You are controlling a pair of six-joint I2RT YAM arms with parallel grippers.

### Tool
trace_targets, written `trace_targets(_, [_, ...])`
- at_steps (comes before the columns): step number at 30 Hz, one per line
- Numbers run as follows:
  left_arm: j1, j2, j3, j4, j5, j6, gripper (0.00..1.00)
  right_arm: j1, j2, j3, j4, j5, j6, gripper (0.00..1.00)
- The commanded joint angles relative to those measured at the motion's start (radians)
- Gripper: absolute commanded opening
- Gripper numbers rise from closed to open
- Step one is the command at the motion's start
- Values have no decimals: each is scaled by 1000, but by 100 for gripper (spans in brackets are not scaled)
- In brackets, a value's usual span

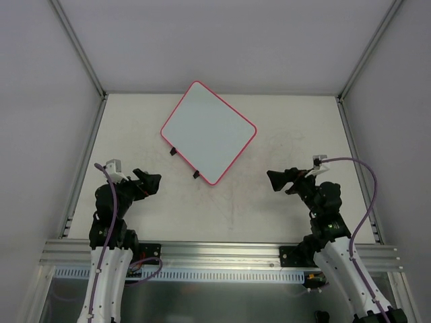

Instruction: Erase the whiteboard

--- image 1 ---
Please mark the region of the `pink framed whiteboard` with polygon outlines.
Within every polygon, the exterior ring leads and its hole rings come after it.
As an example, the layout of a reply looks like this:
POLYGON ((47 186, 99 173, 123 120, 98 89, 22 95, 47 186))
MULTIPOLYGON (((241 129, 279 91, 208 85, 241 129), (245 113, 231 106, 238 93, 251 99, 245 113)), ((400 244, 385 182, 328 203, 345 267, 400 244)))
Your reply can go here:
POLYGON ((161 137, 215 186, 255 138, 256 126, 200 81, 194 81, 160 129, 161 137))

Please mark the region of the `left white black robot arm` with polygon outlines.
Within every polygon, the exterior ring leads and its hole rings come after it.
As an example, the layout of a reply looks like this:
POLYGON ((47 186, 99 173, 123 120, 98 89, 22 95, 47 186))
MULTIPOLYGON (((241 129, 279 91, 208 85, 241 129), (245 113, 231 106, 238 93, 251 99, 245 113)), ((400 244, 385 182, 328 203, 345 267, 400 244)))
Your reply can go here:
POLYGON ((146 262, 158 268, 144 278, 144 283, 160 273, 162 260, 157 256, 142 258, 137 234, 124 220, 134 202, 158 192, 162 176, 136 168, 135 180, 122 174, 113 163, 94 164, 106 178, 106 184, 95 191, 95 208, 90 239, 90 273, 86 296, 78 322, 120 322, 121 302, 127 273, 146 262))

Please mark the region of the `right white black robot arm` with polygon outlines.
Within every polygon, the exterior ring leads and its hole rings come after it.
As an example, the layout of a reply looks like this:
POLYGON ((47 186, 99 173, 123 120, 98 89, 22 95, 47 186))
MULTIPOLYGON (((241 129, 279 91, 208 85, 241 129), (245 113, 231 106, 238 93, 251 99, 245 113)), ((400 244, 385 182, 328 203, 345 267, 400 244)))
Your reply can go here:
POLYGON ((353 243, 353 235, 340 213, 341 187, 316 183, 310 170, 290 168, 267 171, 272 189, 296 194, 308 207, 311 233, 287 255, 288 260, 317 266, 326 280, 345 295, 354 322, 406 322, 401 308, 394 308, 380 292, 353 243))

